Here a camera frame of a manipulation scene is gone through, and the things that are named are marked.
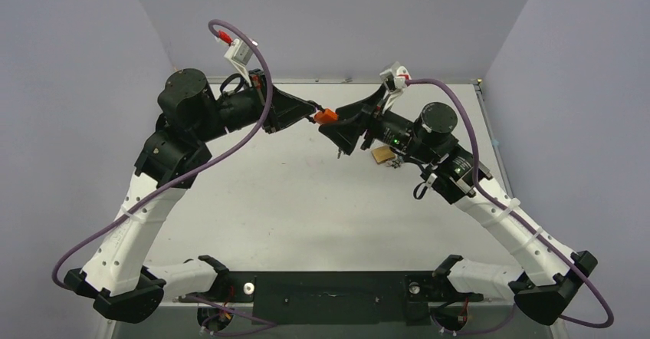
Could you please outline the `orange black padlock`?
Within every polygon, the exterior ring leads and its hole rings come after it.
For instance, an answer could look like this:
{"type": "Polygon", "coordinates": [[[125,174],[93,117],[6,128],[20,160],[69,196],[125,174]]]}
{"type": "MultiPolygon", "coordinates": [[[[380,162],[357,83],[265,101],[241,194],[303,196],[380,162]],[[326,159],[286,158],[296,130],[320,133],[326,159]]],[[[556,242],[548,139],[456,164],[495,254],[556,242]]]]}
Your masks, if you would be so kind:
{"type": "Polygon", "coordinates": [[[329,108],[325,108],[323,110],[318,110],[313,115],[313,119],[315,123],[319,125],[323,125],[323,124],[333,123],[338,121],[338,114],[329,108]]]}

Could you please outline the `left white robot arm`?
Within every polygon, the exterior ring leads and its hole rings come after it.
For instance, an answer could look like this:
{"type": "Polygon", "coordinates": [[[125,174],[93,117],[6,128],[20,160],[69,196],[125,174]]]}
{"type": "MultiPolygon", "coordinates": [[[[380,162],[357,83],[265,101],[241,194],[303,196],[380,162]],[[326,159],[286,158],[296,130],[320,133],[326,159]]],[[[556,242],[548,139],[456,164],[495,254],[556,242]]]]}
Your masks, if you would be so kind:
{"type": "Polygon", "coordinates": [[[256,122],[275,133],[318,110],[316,103],[268,85],[261,70],[240,82],[234,91],[214,95],[195,68],[168,78],[158,96],[156,129],[136,160],[116,225],[94,256],[64,277],[104,318],[136,324],[165,300],[202,293],[218,301],[228,293],[228,269],[211,256],[158,267],[146,266],[145,259],[168,215],[212,158],[209,141],[256,122]]]}

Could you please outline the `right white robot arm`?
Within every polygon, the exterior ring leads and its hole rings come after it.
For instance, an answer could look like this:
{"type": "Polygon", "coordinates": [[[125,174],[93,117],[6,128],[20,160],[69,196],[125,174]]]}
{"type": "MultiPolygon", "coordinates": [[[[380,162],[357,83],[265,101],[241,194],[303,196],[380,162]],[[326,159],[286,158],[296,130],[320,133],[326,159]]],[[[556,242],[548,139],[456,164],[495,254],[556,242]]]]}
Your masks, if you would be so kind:
{"type": "Polygon", "coordinates": [[[471,121],[456,94],[443,87],[449,103],[426,104],[414,119],[392,110],[393,92],[371,96],[315,115],[319,131],[341,153],[372,143],[387,145],[406,162],[419,166],[427,190],[473,218],[515,259],[515,265],[473,262],[447,257],[434,271],[432,287],[442,298],[481,295],[511,301],[528,318],[552,325],[581,288],[591,288],[597,266],[588,251],[577,252],[558,242],[535,222],[481,162],[471,121]]]}

